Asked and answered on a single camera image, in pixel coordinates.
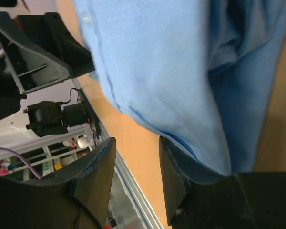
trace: wooden table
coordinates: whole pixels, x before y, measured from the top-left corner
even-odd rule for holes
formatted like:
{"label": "wooden table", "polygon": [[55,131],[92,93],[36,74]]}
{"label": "wooden table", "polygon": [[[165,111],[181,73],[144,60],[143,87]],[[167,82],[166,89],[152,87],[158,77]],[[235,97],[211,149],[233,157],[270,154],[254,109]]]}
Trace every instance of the wooden table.
{"label": "wooden table", "polygon": [[[82,42],[72,0],[56,0],[59,14],[72,36]],[[164,228],[166,221],[162,178],[159,164],[159,136],[139,126],[113,108],[102,94],[100,85],[84,75],[79,78],[101,122],[117,140],[117,149]]]}

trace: light blue shirt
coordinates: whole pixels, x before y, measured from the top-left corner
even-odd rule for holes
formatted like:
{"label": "light blue shirt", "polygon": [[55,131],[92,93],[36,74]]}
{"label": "light blue shirt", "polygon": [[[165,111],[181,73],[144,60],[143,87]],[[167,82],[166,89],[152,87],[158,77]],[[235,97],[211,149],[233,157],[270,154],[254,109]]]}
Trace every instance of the light blue shirt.
{"label": "light blue shirt", "polygon": [[181,149],[186,176],[252,170],[286,0],[73,1],[104,95]]}

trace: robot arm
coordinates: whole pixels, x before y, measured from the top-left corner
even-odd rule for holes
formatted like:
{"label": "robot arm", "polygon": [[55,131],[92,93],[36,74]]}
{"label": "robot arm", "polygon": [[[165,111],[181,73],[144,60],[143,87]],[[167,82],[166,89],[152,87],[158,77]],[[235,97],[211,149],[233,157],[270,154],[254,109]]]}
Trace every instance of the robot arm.
{"label": "robot arm", "polygon": [[83,104],[62,108],[42,101],[20,110],[26,94],[94,71],[91,54],[70,35],[59,14],[0,12],[0,145],[10,141],[65,134],[87,123]]}

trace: fabric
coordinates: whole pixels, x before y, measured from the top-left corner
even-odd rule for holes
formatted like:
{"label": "fabric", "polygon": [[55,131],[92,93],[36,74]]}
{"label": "fabric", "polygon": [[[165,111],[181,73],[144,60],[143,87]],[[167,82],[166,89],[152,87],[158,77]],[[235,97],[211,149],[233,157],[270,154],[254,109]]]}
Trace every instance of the fabric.
{"label": "fabric", "polygon": [[286,0],[73,1],[113,106],[215,173],[252,170]]}

